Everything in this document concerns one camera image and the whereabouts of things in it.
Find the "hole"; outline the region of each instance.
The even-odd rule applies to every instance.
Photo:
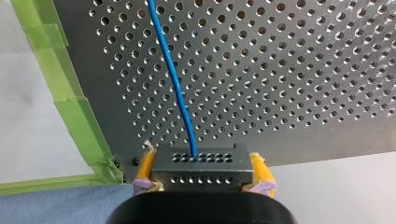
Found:
[[[227,42],[228,41],[228,36],[227,35],[221,35],[220,36],[220,41],[223,42],[223,43]]]
[[[119,15],[119,20],[124,22],[124,21],[128,21],[128,16],[125,13],[121,13]]]
[[[134,39],[134,35],[132,33],[128,32],[125,34],[125,39],[128,41],[131,41]]]
[[[183,22],[180,23],[179,28],[180,28],[181,31],[185,31],[185,30],[187,30],[189,28],[189,25],[186,22],[183,21]]]
[[[282,32],[282,31],[284,31],[285,29],[286,29],[285,23],[280,23],[280,24],[277,26],[277,30],[278,30],[279,32]]]
[[[299,21],[297,21],[297,27],[298,27],[298,28],[303,28],[303,27],[305,27],[305,20],[299,20]]]
[[[305,0],[298,0],[297,1],[297,8],[305,7]]]
[[[380,6],[379,8],[378,8],[378,13],[379,14],[383,14],[383,13],[385,13],[387,11],[387,6],[385,6],[385,5],[382,5],[382,6]]]
[[[107,17],[102,17],[101,21],[102,25],[108,25],[110,20]]]
[[[183,3],[182,2],[176,2],[175,3],[175,10],[177,10],[177,11],[181,11],[181,10],[183,10]]]
[[[126,3],[125,7],[126,7],[126,9],[131,9],[133,6],[132,6],[132,3]]]
[[[267,32],[267,30],[265,29],[265,27],[259,28],[259,31],[258,31],[259,35],[265,35],[266,32]]]
[[[256,13],[257,13],[258,16],[264,15],[264,13],[265,13],[265,8],[263,8],[263,7],[257,8]]]
[[[204,26],[206,26],[206,20],[200,19],[200,20],[198,20],[198,24],[199,24],[199,26],[204,27]]]
[[[176,176],[172,176],[171,182],[172,182],[173,184],[177,183],[177,182],[178,182],[178,178],[177,178]]]
[[[143,9],[139,9],[137,11],[137,17],[140,19],[144,19],[146,17],[146,11]]]
[[[276,10],[278,11],[278,12],[282,12],[282,11],[284,11],[285,10],[285,4],[283,4],[283,3],[279,3],[279,4],[277,4],[277,6],[276,6]]]
[[[89,14],[90,14],[91,17],[94,17],[96,12],[94,10],[90,10]]]
[[[233,31],[236,28],[235,24],[230,24],[230,26],[228,27],[229,30]]]
[[[238,13],[236,13],[236,18],[238,20],[242,20],[245,18],[245,12],[244,11],[238,11]]]
[[[317,19],[317,24],[323,24],[326,21],[326,18],[321,16]]]
[[[225,22],[225,16],[224,15],[219,15],[218,16],[218,23],[222,24]]]
[[[93,0],[93,4],[96,5],[97,7],[99,7],[103,4],[103,1],[102,0]]]
[[[117,42],[117,39],[116,39],[116,37],[110,35],[110,36],[107,38],[107,41],[108,41],[109,44],[115,44],[115,43]]]
[[[157,7],[157,14],[162,15],[165,12],[165,8],[163,6]]]
[[[346,18],[346,14],[344,12],[340,12],[337,14],[337,20],[343,21]]]

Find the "white wall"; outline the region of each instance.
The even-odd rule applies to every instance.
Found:
[[[396,152],[271,168],[303,224],[395,224]]]

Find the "perforated metal sheet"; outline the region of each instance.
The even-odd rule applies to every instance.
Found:
[[[270,165],[395,149],[394,1],[157,0],[199,147]],[[129,177],[143,142],[186,147],[145,1],[54,1],[72,62]]]

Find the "blue cable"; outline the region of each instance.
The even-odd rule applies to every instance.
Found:
[[[160,41],[161,49],[163,50],[163,56],[165,58],[166,65],[168,66],[169,73],[171,75],[172,82],[175,87],[178,108],[180,109],[181,116],[183,117],[184,124],[186,125],[186,129],[187,129],[187,134],[189,136],[191,156],[196,158],[198,156],[198,149],[197,149],[197,143],[195,141],[194,129],[192,128],[189,111],[186,109],[183,95],[181,93],[182,90],[180,87],[180,83],[178,82],[177,71],[173,64],[172,56],[169,53],[168,44],[166,43],[165,36],[163,35],[160,20],[158,19],[157,16],[155,0],[148,0],[148,10],[149,10],[149,14],[151,15],[152,22],[154,23],[154,28],[157,33],[158,40]]]

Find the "green tape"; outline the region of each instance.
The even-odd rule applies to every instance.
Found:
[[[84,185],[122,183],[90,103],[85,98],[65,46],[67,38],[52,0],[12,0],[54,98],[84,161],[94,175],[76,175],[0,185],[0,194]]]
[[[102,177],[98,175],[72,175],[1,184],[0,195],[105,184],[106,181],[102,181],[101,178]]]

